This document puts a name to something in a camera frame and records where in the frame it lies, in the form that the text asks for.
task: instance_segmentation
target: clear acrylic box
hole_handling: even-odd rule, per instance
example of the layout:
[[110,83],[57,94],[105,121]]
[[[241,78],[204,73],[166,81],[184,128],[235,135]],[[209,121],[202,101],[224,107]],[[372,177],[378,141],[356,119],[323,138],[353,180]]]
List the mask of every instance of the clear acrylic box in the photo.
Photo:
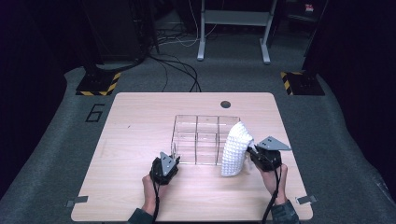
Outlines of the clear acrylic box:
[[177,115],[172,151],[184,164],[221,165],[224,145],[239,117]]

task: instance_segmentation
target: wooden table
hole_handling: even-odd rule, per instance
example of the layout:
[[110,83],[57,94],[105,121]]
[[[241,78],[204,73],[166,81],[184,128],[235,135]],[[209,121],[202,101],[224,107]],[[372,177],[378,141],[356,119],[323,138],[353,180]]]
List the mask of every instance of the wooden table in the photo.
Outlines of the wooden table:
[[[220,106],[229,101],[231,107]],[[74,221],[126,221],[144,202],[142,177],[163,151],[170,153],[176,115],[236,116],[255,138],[271,135],[290,145],[271,93],[119,93],[111,107],[78,196]],[[289,166],[287,195],[301,220],[313,216],[292,151],[282,151]],[[271,195],[256,168],[222,177],[221,166],[180,164],[161,201],[158,221],[261,220]]]

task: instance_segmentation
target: gray carpet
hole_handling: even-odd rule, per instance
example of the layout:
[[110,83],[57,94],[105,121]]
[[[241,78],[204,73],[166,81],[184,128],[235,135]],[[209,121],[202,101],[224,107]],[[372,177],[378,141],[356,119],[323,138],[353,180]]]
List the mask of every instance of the gray carpet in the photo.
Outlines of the gray carpet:
[[[259,91],[275,96],[306,191],[318,198],[312,204],[314,216],[306,223],[395,223],[395,203],[381,176],[350,137],[326,83],[318,77],[325,96],[288,96],[285,91],[280,72],[301,70],[307,38],[277,35],[269,50],[271,65],[262,62],[259,38],[246,34],[210,39],[203,62],[196,60],[198,42],[191,47],[161,45],[160,50],[194,67],[202,91]],[[105,68],[122,65],[107,64]],[[122,72],[109,96],[77,96],[75,89],[84,76],[83,69],[65,74],[68,87],[64,100],[33,155],[2,198],[0,223],[73,223],[72,208],[64,205],[78,196],[115,95],[163,88],[183,92],[191,88],[191,77],[171,67],[166,69],[167,75],[159,63],[147,58]],[[102,117],[99,122],[85,122],[95,104],[104,104],[97,107],[103,110]]]

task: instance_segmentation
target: dark background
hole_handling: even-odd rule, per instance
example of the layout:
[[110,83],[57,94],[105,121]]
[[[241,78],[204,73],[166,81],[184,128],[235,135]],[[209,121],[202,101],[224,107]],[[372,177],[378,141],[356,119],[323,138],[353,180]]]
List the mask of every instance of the dark background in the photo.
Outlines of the dark background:
[[[64,73],[82,66],[76,45],[94,63],[102,60],[78,0],[8,0],[0,10],[3,195],[62,101]],[[331,0],[304,63],[332,88],[350,134],[393,198],[395,11],[391,1]]]

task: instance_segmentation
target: metal bracket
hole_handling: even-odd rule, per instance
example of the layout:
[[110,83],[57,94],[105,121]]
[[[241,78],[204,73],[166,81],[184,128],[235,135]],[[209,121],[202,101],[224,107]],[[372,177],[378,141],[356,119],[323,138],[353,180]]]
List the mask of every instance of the metal bracket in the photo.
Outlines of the metal bracket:
[[263,147],[267,150],[291,150],[291,147],[280,142],[272,136],[268,136],[264,140],[260,141],[259,147]]
[[165,153],[161,152],[161,166],[163,167],[163,175],[168,175],[172,168],[176,165],[173,158],[169,157]]

